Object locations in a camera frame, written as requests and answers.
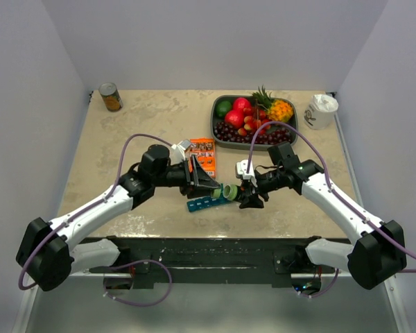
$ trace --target wooden table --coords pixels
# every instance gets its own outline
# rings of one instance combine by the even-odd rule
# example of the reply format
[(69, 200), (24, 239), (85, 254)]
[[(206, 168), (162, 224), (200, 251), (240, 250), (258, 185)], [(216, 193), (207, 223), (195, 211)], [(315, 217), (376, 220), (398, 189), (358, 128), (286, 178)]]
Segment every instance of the wooden table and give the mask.
[[(352, 182), (335, 124), (311, 130), (303, 113), (313, 91), (274, 91), (274, 97), (291, 101), (297, 110), (299, 130), (327, 161), (333, 181), (354, 198)], [(251, 91), (220, 90), (121, 90), (124, 107), (108, 112), (98, 92), (91, 103), (69, 175), (60, 214), (70, 212), (95, 198), (113, 182), (124, 141), (133, 133), (157, 135), (171, 143), (209, 137), (214, 100), (225, 94), (246, 95)], [(123, 172), (154, 141), (135, 138), (130, 144)], [(314, 159), (314, 152), (299, 138), (293, 146), (301, 161)], [(234, 165), (247, 151), (216, 147), (217, 181), (239, 183)], [(255, 152), (254, 165), (271, 165), (267, 152)], [(189, 213), (187, 199), (176, 188), (158, 188), (153, 198), (135, 210), (115, 218), (93, 234), (96, 237), (295, 237), (312, 235), (344, 237), (338, 226), (319, 208), (289, 189), (270, 193), (263, 210), (240, 210), (232, 203)]]

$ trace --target wall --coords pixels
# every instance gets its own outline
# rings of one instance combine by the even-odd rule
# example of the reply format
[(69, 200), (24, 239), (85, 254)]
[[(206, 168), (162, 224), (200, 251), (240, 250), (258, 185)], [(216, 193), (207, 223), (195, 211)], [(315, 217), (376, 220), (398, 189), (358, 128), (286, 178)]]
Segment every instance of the wall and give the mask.
[(88, 88), (335, 91), (387, 0), (43, 0)]
[[(416, 0), (389, 0), (338, 97), (365, 206), (400, 222), (416, 252)], [(416, 275), (397, 280), (416, 332)]]
[(0, 0), (0, 333), (22, 292), (15, 255), (28, 223), (55, 216), (87, 92), (39, 0)]

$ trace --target orange box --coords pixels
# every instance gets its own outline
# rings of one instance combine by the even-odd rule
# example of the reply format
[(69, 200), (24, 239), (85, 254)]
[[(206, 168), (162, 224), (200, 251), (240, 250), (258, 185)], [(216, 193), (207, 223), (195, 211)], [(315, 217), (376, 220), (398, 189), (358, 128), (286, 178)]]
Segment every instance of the orange box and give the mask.
[(216, 177), (216, 149), (214, 139), (206, 137), (200, 139), (190, 139), (191, 154), (197, 157), (202, 168), (212, 177)]

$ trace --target tin can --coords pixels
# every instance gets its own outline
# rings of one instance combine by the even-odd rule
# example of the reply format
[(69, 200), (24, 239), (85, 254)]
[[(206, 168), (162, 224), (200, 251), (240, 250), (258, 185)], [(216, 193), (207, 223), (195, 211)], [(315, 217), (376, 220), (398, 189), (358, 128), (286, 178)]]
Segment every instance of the tin can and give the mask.
[(116, 112), (123, 107), (123, 102), (114, 83), (103, 83), (98, 88), (98, 92), (100, 92), (103, 102), (109, 111)]

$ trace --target green fruit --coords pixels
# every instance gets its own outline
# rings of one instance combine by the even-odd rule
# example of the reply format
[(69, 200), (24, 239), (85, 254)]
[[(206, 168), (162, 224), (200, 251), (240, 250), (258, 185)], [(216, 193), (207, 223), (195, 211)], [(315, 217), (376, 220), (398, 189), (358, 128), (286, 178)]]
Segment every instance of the green fruit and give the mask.
[(227, 113), (231, 111), (233, 105), (229, 101), (222, 101), (216, 106), (216, 114), (219, 118), (225, 118)]

